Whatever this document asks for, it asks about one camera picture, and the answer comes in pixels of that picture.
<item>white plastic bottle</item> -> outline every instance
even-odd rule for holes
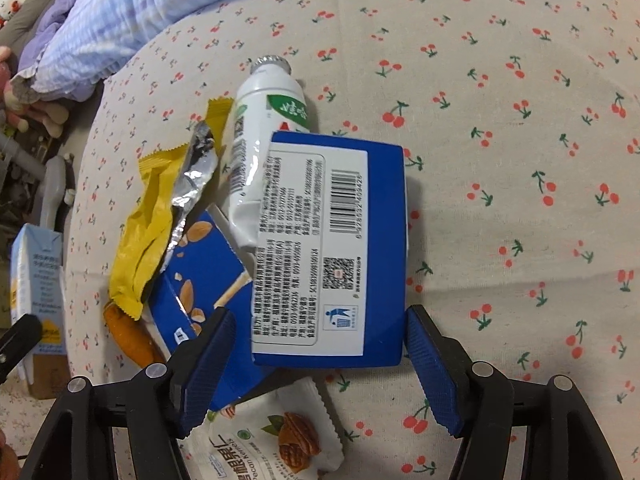
[[[238,90],[234,120],[229,223],[238,245],[253,249],[271,136],[278,130],[309,132],[305,97],[286,59],[263,56],[254,61]]]

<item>metal screw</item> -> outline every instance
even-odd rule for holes
[[[558,390],[568,392],[571,388],[574,387],[574,382],[569,377],[558,375],[554,377],[554,386]]]
[[[69,384],[66,386],[66,389],[69,390],[72,394],[76,394],[84,390],[86,386],[86,381],[82,377],[76,377],[75,379],[71,379]]]
[[[166,366],[162,363],[153,363],[146,367],[145,374],[151,379],[162,377],[166,373]]]
[[[494,367],[484,361],[478,361],[471,367],[471,371],[478,377],[491,377],[494,374]]]

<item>bottle cap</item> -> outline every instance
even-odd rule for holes
[[[281,69],[283,69],[287,74],[291,74],[291,65],[287,62],[286,59],[280,56],[275,56],[273,54],[269,56],[260,56],[251,64],[250,73],[254,73],[258,67],[262,65],[277,65]]]

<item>barcode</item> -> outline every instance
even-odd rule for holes
[[[231,150],[231,175],[229,176],[229,193],[242,191],[246,182],[246,141],[236,142]]]
[[[357,171],[331,171],[329,231],[332,233],[360,233],[361,182]]]

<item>blue snack package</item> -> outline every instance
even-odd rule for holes
[[[225,295],[230,289],[234,294]],[[236,402],[273,372],[273,368],[258,366],[252,360],[251,294],[244,265],[205,212],[176,247],[149,300],[169,352],[196,337],[215,305],[224,304],[235,315],[236,342],[210,404],[214,412]]]

